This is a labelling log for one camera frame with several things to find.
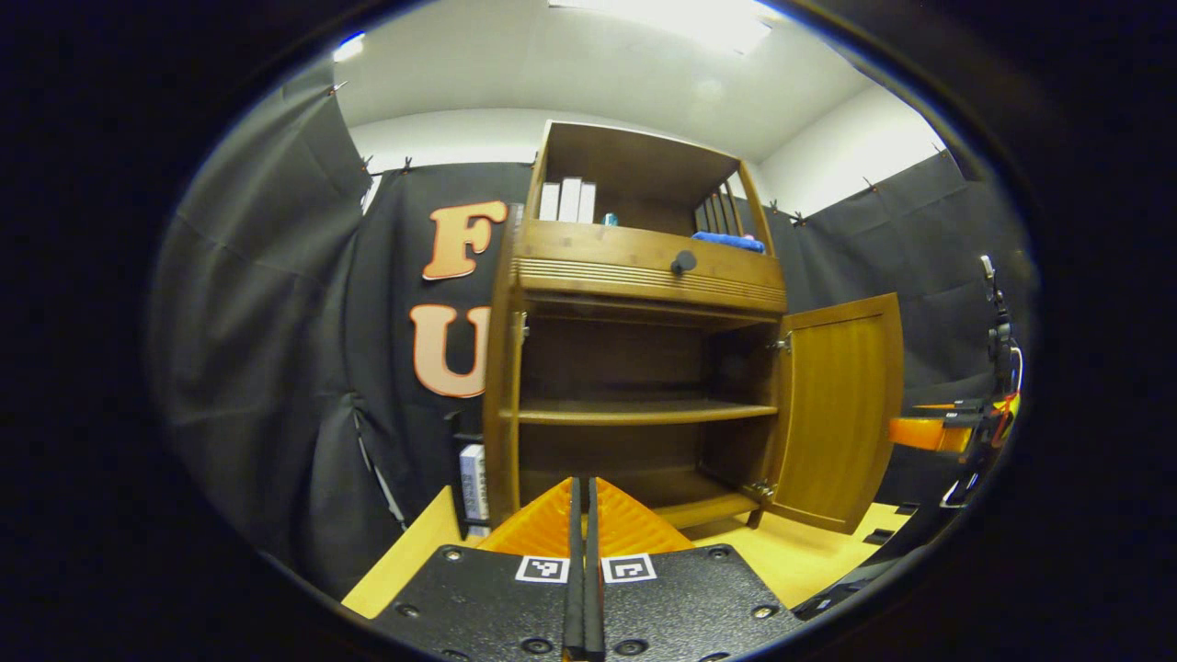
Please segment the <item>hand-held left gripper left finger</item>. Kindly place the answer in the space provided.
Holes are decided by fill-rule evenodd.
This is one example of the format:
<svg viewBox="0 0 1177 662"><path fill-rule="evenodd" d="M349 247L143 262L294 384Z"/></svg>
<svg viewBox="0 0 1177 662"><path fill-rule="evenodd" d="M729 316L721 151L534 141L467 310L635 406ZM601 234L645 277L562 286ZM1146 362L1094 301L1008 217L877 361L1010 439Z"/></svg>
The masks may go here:
<svg viewBox="0 0 1177 662"><path fill-rule="evenodd" d="M566 479L499 527L512 542L551 532L556 552L437 547L374 627L447 661L584 661L581 495Z"/></svg>

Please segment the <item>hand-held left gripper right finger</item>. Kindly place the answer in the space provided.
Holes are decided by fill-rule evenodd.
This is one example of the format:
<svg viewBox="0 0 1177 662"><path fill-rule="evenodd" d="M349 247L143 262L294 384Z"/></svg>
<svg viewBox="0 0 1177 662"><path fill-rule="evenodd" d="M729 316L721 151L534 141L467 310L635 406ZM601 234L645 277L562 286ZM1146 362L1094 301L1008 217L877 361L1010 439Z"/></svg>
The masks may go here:
<svg viewBox="0 0 1177 662"><path fill-rule="evenodd" d="M604 479L586 490L588 661L734 661L802 628L730 544L694 545Z"/></svg>

